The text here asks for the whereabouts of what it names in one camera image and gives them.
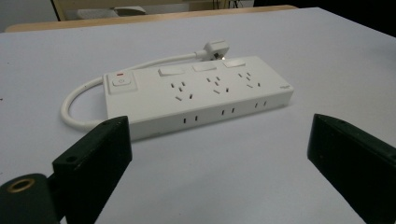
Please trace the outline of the white power strip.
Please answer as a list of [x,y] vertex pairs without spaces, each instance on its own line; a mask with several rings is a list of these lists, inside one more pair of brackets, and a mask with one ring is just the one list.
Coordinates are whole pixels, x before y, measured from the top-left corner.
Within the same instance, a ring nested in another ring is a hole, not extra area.
[[256,56],[118,71],[103,85],[107,116],[126,116],[133,141],[285,106],[293,94]]

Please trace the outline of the white power plug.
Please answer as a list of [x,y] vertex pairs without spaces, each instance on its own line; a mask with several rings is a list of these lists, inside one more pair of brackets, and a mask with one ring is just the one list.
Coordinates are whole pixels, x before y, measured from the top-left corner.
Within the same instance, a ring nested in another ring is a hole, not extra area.
[[202,61],[222,60],[229,48],[229,44],[223,39],[209,41],[203,49],[195,51],[196,59]]

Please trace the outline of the grey chair seat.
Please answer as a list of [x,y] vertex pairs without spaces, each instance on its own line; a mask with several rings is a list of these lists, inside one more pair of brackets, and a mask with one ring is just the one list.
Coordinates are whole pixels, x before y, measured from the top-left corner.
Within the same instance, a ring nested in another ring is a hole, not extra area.
[[115,7],[114,10],[120,17],[140,16],[147,14],[146,10],[142,7]]

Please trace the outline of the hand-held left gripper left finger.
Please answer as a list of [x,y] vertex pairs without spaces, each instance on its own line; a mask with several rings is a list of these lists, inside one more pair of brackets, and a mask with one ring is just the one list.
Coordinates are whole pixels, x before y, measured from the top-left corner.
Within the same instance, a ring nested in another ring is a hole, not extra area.
[[94,224],[132,161],[129,120],[106,120],[52,162],[68,224]]

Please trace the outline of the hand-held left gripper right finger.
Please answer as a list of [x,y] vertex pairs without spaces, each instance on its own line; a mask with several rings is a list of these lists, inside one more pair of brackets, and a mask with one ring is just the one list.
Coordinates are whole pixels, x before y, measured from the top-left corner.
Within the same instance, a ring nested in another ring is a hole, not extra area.
[[396,148],[341,119],[316,114],[307,158],[366,224],[396,224]]

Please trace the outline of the wooden table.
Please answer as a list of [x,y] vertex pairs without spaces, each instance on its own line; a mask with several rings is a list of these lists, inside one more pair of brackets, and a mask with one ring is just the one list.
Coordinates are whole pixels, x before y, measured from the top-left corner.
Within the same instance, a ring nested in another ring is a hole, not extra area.
[[167,21],[167,20],[194,18],[194,17],[272,12],[272,11],[289,10],[289,9],[297,9],[297,7],[292,5],[279,5],[279,6],[268,6],[268,7],[244,7],[244,8],[188,11],[188,12],[164,13],[164,14],[142,15],[142,16],[132,16],[132,17],[80,20],[80,21],[46,21],[46,22],[34,22],[34,23],[21,23],[21,24],[14,24],[8,26],[5,32],[17,33],[17,32],[59,30],[59,29],[117,25],[117,24],[128,24],[128,23],[149,22],[149,21]]

